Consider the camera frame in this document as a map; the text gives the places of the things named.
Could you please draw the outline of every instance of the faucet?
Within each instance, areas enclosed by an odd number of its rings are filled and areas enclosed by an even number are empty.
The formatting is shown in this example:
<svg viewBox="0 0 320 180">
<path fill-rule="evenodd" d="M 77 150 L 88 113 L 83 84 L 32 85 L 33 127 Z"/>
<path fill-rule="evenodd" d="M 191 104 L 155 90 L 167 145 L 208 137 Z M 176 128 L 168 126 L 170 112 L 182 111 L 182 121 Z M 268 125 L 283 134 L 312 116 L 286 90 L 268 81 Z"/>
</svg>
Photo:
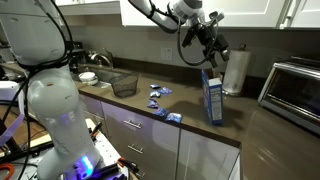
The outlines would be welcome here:
<svg viewBox="0 0 320 180">
<path fill-rule="evenodd" d="M 108 57 L 100 53 L 94 53 L 93 55 L 91 55 L 90 59 L 92 61 L 97 61 L 98 66 L 101 66 L 101 67 L 103 66 L 101 59 L 103 59 L 110 66 L 110 69 L 113 69 L 112 54 L 109 51 L 107 51 L 105 48 L 103 48 L 103 50 L 107 52 Z"/>
</svg>

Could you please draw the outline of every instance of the kitchen counter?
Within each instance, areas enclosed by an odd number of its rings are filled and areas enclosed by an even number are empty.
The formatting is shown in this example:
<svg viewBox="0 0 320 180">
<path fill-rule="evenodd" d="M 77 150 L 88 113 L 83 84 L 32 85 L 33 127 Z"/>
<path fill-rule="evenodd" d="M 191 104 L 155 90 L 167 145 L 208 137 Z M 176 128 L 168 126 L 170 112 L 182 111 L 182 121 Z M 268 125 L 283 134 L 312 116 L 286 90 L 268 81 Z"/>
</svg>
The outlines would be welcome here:
<svg viewBox="0 0 320 180">
<path fill-rule="evenodd" d="M 16 64 L 2 66 L 22 72 Z M 75 82 L 75 85 L 80 94 L 163 121 L 163 118 L 152 115 L 153 110 L 146 107 L 151 91 L 149 85 L 153 83 L 173 91 L 157 99 L 159 105 L 183 115 L 180 124 L 169 124 L 241 147 L 243 179 L 319 179 L 319 137 L 259 107 L 255 99 L 224 97 L 224 124 L 213 126 L 203 107 L 201 87 L 184 85 L 161 76 L 140 74 L 137 94 L 120 99 L 114 96 L 111 87 L 100 89 L 79 82 Z"/>
</svg>

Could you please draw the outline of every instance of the blue packet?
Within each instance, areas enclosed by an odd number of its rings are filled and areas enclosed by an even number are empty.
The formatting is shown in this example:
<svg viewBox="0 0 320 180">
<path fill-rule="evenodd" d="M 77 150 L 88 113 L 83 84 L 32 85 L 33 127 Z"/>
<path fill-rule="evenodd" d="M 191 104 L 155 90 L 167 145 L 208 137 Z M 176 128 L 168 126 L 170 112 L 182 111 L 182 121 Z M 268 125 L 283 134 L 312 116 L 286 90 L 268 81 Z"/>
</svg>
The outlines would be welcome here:
<svg viewBox="0 0 320 180">
<path fill-rule="evenodd" d="M 149 99 L 149 103 L 147 105 L 148 108 L 157 109 L 159 107 L 158 102 L 154 99 Z"/>
<path fill-rule="evenodd" d="M 158 115 L 158 116 L 162 116 L 162 117 L 166 117 L 169 113 L 170 113 L 170 111 L 163 109 L 163 108 L 158 108 L 157 110 L 155 110 L 153 112 L 153 114 Z"/>
<path fill-rule="evenodd" d="M 158 92 L 160 94 L 168 95 L 172 93 L 172 90 L 170 90 L 169 88 L 163 87 L 162 89 L 158 90 Z"/>
<path fill-rule="evenodd" d="M 157 98 L 160 98 L 160 93 L 158 91 L 152 91 L 150 93 L 150 97 L 157 97 Z"/>
<path fill-rule="evenodd" d="M 166 121 L 174 121 L 174 122 L 180 123 L 181 120 L 182 120 L 182 115 L 178 113 L 170 113 L 166 117 Z"/>
<path fill-rule="evenodd" d="M 160 88 L 160 86 L 158 84 L 151 84 L 150 87 L 152 89 L 159 89 Z"/>
</svg>

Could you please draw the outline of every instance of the wire basket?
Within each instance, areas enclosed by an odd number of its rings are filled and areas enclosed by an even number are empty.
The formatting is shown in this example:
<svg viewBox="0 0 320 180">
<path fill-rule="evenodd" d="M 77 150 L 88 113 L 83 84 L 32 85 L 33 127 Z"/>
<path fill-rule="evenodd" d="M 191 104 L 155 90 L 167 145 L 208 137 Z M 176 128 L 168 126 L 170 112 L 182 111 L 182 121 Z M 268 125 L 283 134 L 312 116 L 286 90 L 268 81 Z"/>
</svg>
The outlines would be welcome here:
<svg viewBox="0 0 320 180">
<path fill-rule="evenodd" d="M 113 93 L 119 98 L 133 96 L 137 93 L 138 77 L 135 75 L 121 75 L 110 79 Z"/>
</svg>

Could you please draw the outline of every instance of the cardboard box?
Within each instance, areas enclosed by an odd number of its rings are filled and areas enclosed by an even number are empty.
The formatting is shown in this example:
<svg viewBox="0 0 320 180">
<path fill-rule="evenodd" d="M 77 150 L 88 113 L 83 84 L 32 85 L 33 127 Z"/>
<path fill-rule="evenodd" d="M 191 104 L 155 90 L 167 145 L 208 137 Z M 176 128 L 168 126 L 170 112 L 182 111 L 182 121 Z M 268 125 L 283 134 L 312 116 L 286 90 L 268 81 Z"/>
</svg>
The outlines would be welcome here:
<svg viewBox="0 0 320 180">
<path fill-rule="evenodd" d="M 221 75 L 212 69 L 201 72 L 204 107 L 211 124 L 223 123 L 222 83 Z"/>
</svg>

